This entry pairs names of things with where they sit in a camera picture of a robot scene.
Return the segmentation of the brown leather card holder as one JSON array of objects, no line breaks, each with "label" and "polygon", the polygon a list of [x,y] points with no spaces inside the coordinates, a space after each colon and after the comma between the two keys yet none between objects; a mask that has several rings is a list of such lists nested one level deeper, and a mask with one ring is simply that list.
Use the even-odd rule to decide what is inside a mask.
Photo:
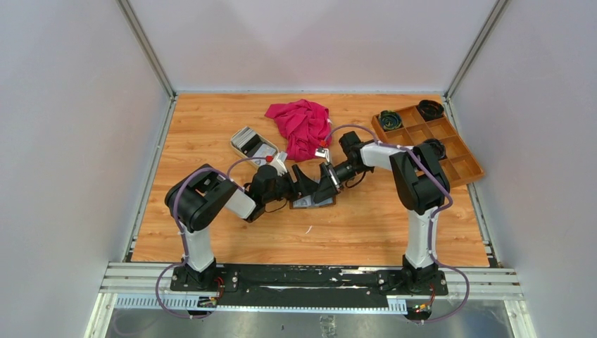
[{"label": "brown leather card holder", "polygon": [[290,209],[309,209],[309,208],[323,208],[333,206],[336,203],[335,198],[331,197],[321,202],[314,202],[313,196],[304,196],[290,204]]}]

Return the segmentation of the white VIP credit card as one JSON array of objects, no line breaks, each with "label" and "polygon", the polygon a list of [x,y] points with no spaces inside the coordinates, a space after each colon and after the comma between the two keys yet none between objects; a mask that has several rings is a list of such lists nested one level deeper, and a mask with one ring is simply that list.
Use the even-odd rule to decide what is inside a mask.
[{"label": "white VIP credit card", "polygon": [[292,203],[292,208],[310,208],[313,206],[313,200],[310,196],[297,199]]}]

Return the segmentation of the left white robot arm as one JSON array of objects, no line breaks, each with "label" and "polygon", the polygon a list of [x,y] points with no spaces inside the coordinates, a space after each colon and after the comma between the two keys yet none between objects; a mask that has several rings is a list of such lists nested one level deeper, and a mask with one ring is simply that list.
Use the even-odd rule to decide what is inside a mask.
[{"label": "left white robot arm", "polygon": [[209,226],[222,209],[252,223],[269,203],[295,202],[317,190],[317,181],[297,165],[292,169],[292,173],[279,173],[273,165],[262,165],[249,183],[239,186],[206,164],[172,187],[165,205],[179,227],[184,249],[182,263],[175,268],[177,280],[199,291],[209,290],[217,281]]}]

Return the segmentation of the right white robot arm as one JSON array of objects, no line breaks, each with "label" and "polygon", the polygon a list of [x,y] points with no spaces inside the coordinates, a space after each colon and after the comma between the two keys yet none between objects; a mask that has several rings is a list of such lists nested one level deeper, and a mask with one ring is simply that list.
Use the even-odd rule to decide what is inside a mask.
[{"label": "right white robot arm", "polygon": [[408,244],[402,267],[396,273],[382,273],[379,289],[402,289],[419,294],[441,277],[436,257],[435,224],[445,205],[451,203],[450,183],[429,143],[392,146],[370,140],[355,132],[339,139],[346,160],[320,166],[320,180],[312,193],[315,202],[330,199],[346,188],[349,180],[377,168],[392,173],[398,198],[408,212]]}]

